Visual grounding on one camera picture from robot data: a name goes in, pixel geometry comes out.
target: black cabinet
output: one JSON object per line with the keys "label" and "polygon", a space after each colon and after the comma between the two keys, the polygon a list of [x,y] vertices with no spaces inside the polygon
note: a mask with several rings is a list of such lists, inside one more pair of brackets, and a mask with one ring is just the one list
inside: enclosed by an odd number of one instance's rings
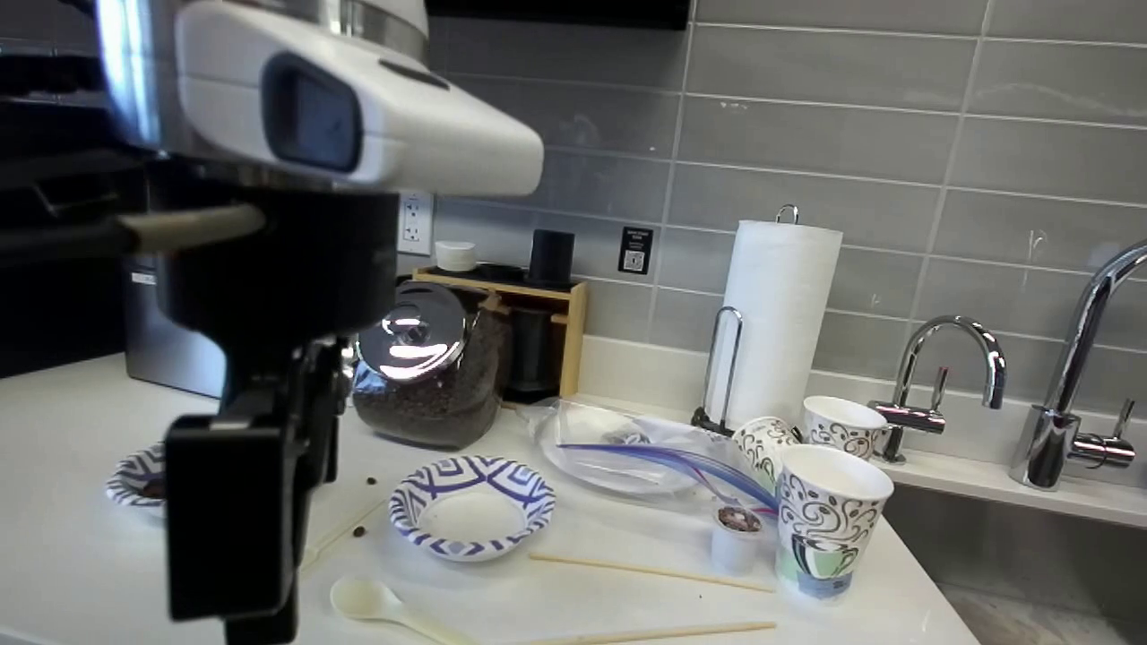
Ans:
{"label": "black cabinet", "polygon": [[689,0],[426,0],[429,13],[684,28]]}

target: faucet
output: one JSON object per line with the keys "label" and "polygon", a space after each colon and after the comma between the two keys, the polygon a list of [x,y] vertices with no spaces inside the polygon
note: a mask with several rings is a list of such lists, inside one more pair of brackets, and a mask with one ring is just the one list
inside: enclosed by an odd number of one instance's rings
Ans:
{"label": "faucet", "polygon": [[1143,261],[1147,261],[1147,241],[1121,247],[1082,287],[1076,327],[1067,330],[1063,366],[1050,381],[1044,403],[1033,403],[1030,426],[1012,462],[1012,475],[1017,485],[1055,488],[1067,457],[1082,457],[1094,465],[1118,465],[1118,469],[1125,469],[1137,457],[1137,449],[1121,439],[1121,426],[1132,403],[1125,403],[1115,434],[1089,434],[1089,438],[1079,438],[1079,415],[1067,403],[1079,388],[1089,348],[1098,342],[1113,295]]}
{"label": "faucet", "polygon": [[931,389],[931,403],[929,408],[916,408],[907,403],[907,382],[910,382],[910,367],[918,366],[920,348],[940,332],[940,330],[963,330],[980,352],[981,352],[981,403],[1002,408],[1004,402],[1004,348],[998,340],[998,332],[991,332],[981,321],[967,318],[967,314],[936,314],[929,321],[920,321],[904,348],[900,367],[898,367],[898,388],[893,388],[893,402],[873,402],[876,410],[883,410],[893,426],[883,457],[889,462],[904,462],[900,439],[904,439],[904,426],[925,428],[925,434],[942,434],[946,419],[940,415],[940,402],[942,402],[942,382],[946,382],[946,367],[940,367],[936,389]]}

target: kitchen counter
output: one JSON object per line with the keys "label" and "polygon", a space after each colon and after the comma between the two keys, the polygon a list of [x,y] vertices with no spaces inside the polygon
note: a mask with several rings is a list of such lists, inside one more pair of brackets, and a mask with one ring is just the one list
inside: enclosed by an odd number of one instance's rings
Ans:
{"label": "kitchen counter", "polygon": [[[224,642],[218,624],[169,624],[167,537],[141,512],[104,496],[118,457],[152,449],[202,396],[125,381],[124,359],[96,359],[0,381],[0,642],[118,645]],[[682,496],[640,502],[580,488],[531,443],[521,408],[471,450],[531,462],[560,496],[555,519],[525,550],[705,568],[705,512]],[[580,634],[710,627],[774,618],[732,642],[975,642],[889,524],[877,525],[854,592],[815,603],[774,585],[772,541],[746,579],[774,592],[654,579],[634,572],[531,563],[521,550],[493,567],[445,567],[404,544],[385,519],[385,496],[440,450],[377,439],[357,410],[342,426],[342,481],[315,489],[297,642],[420,642],[400,627],[342,624],[325,587],[342,572],[385,578],[400,596],[488,645]]]}

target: wall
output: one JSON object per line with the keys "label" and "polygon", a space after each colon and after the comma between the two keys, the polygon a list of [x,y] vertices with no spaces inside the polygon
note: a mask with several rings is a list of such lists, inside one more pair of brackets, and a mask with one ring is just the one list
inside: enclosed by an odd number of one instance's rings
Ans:
{"label": "wall", "polygon": [[[907,330],[963,310],[1040,396],[1079,287],[1147,235],[1147,4],[695,0],[689,32],[439,20],[434,64],[546,131],[529,199],[447,199],[439,235],[529,261],[578,231],[592,332],[704,352],[740,218],[848,231],[819,367],[889,381]],[[648,274],[618,272],[654,227]],[[1118,295],[1079,389],[1143,396],[1147,287]],[[980,388],[967,340],[920,361]]]}

